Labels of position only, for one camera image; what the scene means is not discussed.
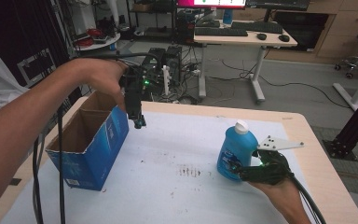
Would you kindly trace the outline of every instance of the blue cardboard box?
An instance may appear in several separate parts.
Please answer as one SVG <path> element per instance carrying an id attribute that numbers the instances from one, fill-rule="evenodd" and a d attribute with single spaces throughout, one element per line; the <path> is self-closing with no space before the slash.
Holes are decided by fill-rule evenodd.
<path id="1" fill-rule="evenodd" d="M 101 190 L 129 131 L 127 114 L 100 93 L 78 109 L 62 131 L 63 178 L 69 187 Z M 46 149 L 59 167 L 59 139 Z"/>

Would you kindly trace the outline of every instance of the wire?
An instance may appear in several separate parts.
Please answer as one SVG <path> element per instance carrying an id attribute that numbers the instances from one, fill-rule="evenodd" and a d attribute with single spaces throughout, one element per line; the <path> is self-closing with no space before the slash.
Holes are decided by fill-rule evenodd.
<path id="1" fill-rule="evenodd" d="M 267 51 L 266 55 L 264 56 L 264 58 L 267 57 L 267 55 L 269 54 L 269 50 Z M 229 66 L 227 64 L 224 63 L 224 60 L 222 60 L 222 64 L 228 68 L 231 68 L 231 69 L 236 69 L 236 70 L 242 70 L 240 68 L 236 68 L 236 67 L 232 67 L 232 66 Z M 250 70 L 243 70 L 243 71 L 248 71 L 247 75 L 245 77 L 247 77 L 250 73 L 252 73 L 253 69 L 257 66 L 257 63 L 250 69 Z M 315 86 L 312 86 L 312 85 L 309 85 L 309 84 L 306 84 L 306 83 L 301 83 L 301 82 L 290 82 L 290 83 L 285 83 L 285 84 L 272 84 L 270 83 L 269 81 L 267 81 L 265 78 L 263 78 L 262 76 L 260 76 L 264 81 L 266 81 L 269 85 L 271 86 L 276 86 L 276 87 L 283 87 L 283 86 L 289 86 L 289 85 L 302 85 L 302 86 L 307 86 L 307 87 L 311 87 L 317 91 L 320 91 L 326 98 L 327 100 L 329 100 L 331 103 L 333 103 L 334 105 L 338 105 L 338 106 L 341 106 L 341 107 L 344 107 L 344 108 L 349 108 L 348 106 L 345 106 L 345 105 L 341 105 L 341 104 L 338 104 L 336 103 L 335 101 L 333 101 L 328 95 L 327 93 L 325 93 L 324 91 L 322 91 L 321 89 L 315 87 Z M 234 79 L 241 79 L 240 78 L 220 78 L 220 77 L 211 77 L 211 78 L 215 78 L 215 79 L 220 79 L 220 80 L 234 80 Z"/>
<path id="2" fill-rule="evenodd" d="M 61 224 L 65 223 L 65 199 L 63 193 L 63 170 L 62 170 L 62 105 L 58 109 L 58 138 L 59 138 L 59 148 L 60 148 L 60 214 L 61 214 Z"/>
<path id="3" fill-rule="evenodd" d="M 194 48 L 192 48 L 192 49 L 193 49 L 194 59 L 196 60 L 196 63 L 198 63 L 199 61 L 197 60 L 196 51 L 195 51 L 195 49 L 194 49 Z"/>
<path id="4" fill-rule="evenodd" d="M 335 104 L 335 105 L 339 105 L 341 107 L 344 107 L 344 108 L 349 108 L 348 106 L 345 106 L 345 105 L 340 105 L 336 102 L 334 102 L 332 99 L 330 99 L 330 97 L 324 92 L 322 91 L 321 89 L 317 88 L 317 87 L 314 87 L 312 85 L 309 85 L 309 84 L 305 84 L 305 83 L 301 83 L 301 82 L 289 82 L 289 83 L 285 83 L 285 84 L 272 84 L 270 82 L 268 82 L 265 78 L 263 78 L 264 81 L 266 81 L 269 85 L 271 86 L 276 86 L 276 87 L 283 87 L 283 86 L 289 86 L 289 85 L 301 85 L 301 86 L 307 86 L 307 87 L 311 87 L 317 91 L 320 91 L 331 103 Z"/>
<path id="5" fill-rule="evenodd" d="M 33 174 L 34 174 L 34 197 L 33 201 L 35 204 L 34 212 L 36 215 L 36 222 L 39 224 L 43 224 L 43 214 L 42 214 L 42 205 L 40 202 L 40 189 L 39 189 L 39 178 L 37 177 L 38 169 L 37 169 L 37 147 L 38 147 L 38 139 L 34 141 L 34 153 L 33 153 Z"/>
<path id="6" fill-rule="evenodd" d="M 48 126 L 45 127 L 45 129 L 42 132 L 42 136 L 40 139 L 40 149 L 39 149 L 39 155 L 37 157 L 37 161 L 36 161 L 36 171 L 39 173 L 39 167 L 40 167 L 40 162 L 42 160 L 42 155 L 43 155 L 43 149 L 45 148 L 45 138 L 46 138 L 46 134 L 48 132 Z M 34 184 L 33 187 L 33 207 L 34 207 L 34 215 L 35 217 L 38 217 L 38 206 L 37 206 L 37 200 L 36 200 L 36 187 Z M 41 223 L 40 220 L 43 218 L 37 218 L 36 221 L 37 223 Z"/>
<path id="7" fill-rule="evenodd" d="M 298 179 L 294 175 L 291 175 L 290 179 L 295 183 L 298 190 L 304 195 L 305 199 L 310 204 L 311 212 L 313 212 L 316 215 L 316 217 L 320 220 L 320 223 L 325 224 L 326 221 L 324 220 L 324 216 L 322 216 L 322 213 L 319 210 L 318 206 L 316 206 L 316 203 L 312 200 L 312 198 L 307 193 L 307 191 L 304 189 L 304 187 L 301 185 L 301 183 L 298 181 Z"/>

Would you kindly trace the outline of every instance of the computer monitor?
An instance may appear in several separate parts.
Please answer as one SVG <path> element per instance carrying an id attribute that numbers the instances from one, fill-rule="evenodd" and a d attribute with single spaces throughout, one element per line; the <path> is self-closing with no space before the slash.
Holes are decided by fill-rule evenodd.
<path id="1" fill-rule="evenodd" d="M 178 8 L 241 9 L 246 0 L 177 0 Z"/>
<path id="2" fill-rule="evenodd" d="M 246 0 L 246 7 L 307 11 L 310 0 Z"/>

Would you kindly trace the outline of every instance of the computer mouse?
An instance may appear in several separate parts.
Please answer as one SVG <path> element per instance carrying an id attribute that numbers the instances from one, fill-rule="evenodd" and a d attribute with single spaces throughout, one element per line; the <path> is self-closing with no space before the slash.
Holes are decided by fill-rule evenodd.
<path id="1" fill-rule="evenodd" d="M 278 38 L 283 42 L 289 42 L 290 37 L 288 35 L 280 35 Z"/>
<path id="2" fill-rule="evenodd" d="M 266 34 L 257 34 L 257 39 L 259 40 L 265 40 L 267 38 Z"/>

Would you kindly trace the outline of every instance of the bottle label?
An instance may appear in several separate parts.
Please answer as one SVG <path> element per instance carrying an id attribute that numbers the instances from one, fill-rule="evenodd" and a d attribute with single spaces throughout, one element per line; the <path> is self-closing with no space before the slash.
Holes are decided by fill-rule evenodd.
<path id="1" fill-rule="evenodd" d="M 230 150 L 226 149 L 222 155 L 222 163 L 223 163 L 222 165 L 226 168 L 226 170 L 228 172 L 230 172 L 229 161 L 236 162 L 236 163 L 242 165 L 241 161 Z"/>
<path id="2" fill-rule="evenodd" d="M 232 23 L 232 9 L 225 9 L 223 14 L 223 23 L 231 24 Z"/>

